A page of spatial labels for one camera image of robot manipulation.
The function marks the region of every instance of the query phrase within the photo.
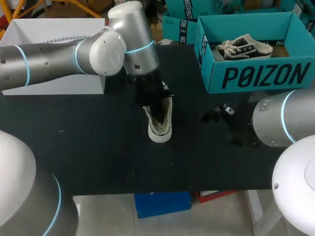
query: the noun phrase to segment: sneaker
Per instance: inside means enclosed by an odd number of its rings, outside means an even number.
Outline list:
[[[168,90],[168,87],[164,82],[163,86],[164,90]],[[150,106],[143,107],[149,119],[149,137],[152,141],[156,143],[164,143],[168,141],[172,136],[172,97],[163,98],[162,104],[164,109],[166,110],[163,124],[159,123],[154,117],[151,116]]]
[[[215,61],[270,58],[272,47],[245,34],[232,41],[224,41],[212,51]]]

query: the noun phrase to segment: teal shoe box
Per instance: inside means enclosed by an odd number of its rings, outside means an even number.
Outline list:
[[[211,48],[246,33],[289,57],[215,62]],[[208,93],[308,88],[315,77],[315,40],[292,12],[201,16],[194,49]]]
[[[222,14],[221,0],[166,0],[170,17],[197,21],[198,16]]]
[[[197,22],[170,17],[165,12],[162,18],[162,37],[179,43],[194,44]]]
[[[305,25],[305,28],[315,36],[315,15],[309,15],[306,13],[302,13],[300,16],[300,20]]]

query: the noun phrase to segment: cardboard box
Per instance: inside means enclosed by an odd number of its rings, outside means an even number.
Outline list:
[[[211,48],[246,33],[289,57],[215,62]],[[194,49],[208,93],[308,88],[315,75],[315,40],[291,12],[201,16]]]
[[[159,23],[151,23],[151,34],[156,42],[159,42],[163,39],[162,28],[160,27]]]
[[[194,44],[196,40],[197,22],[170,17],[168,12],[162,18],[162,35],[179,43]]]
[[[78,0],[84,6],[88,6],[87,0]],[[52,2],[45,8],[46,18],[85,18],[88,14],[81,8],[70,2]]]
[[[255,10],[255,9],[261,9],[262,1],[261,0],[245,0],[244,1],[244,10]]]
[[[241,7],[238,11],[235,12],[235,14],[275,13],[275,12],[279,12],[276,7],[262,8],[262,9],[249,10],[249,11],[245,11],[244,8]]]
[[[6,30],[0,47],[42,43],[69,36],[94,35],[104,28],[105,20],[85,19],[16,19]],[[4,90],[4,95],[103,94],[105,77],[71,75],[42,84]]]
[[[102,13],[112,6],[112,0],[88,0],[88,7],[95,13]]]

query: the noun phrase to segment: white shoe sole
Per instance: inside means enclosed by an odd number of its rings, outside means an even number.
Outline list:
[[[150,124],[149,124],[148,125],[148,134],[149,134],[149,137],[152,141],[154,141],[156,143],[165,143],[172,136],[172,123],[170,124],[169,132],[163,136],[159,136],[159,135],[156,135],[155,133],[153,133],[153,131],[150,127]]]
[[[212,51],[212,56],[215,59],[215,62],[219,62],[219,61],[234,61],[234,60],[224,60],[224,58],[222,57],[222,55],[219,53],[218,50],[213,50]],[[255,60],[255,59],[266,59],[266,58],[270,58],[270,55],[266,55],[266,56],[261,56],[261,57],[255,57],[255,58],[248,58],[248,59],[241,59],[241,60]]]

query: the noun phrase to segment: black table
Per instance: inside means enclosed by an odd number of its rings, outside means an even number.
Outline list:
[[[105,95],[1,96],[0,129],[29,145],[73,195],[270,188],[282,148],[232,146],[223,121],[197,122],[217,103],[235,108],[241,94],[208,94],[192,46],[157,52],[162,79],[175,94],[167,143],[148,137],[130,83]],[[106,89],[123,77],[109,78]]]

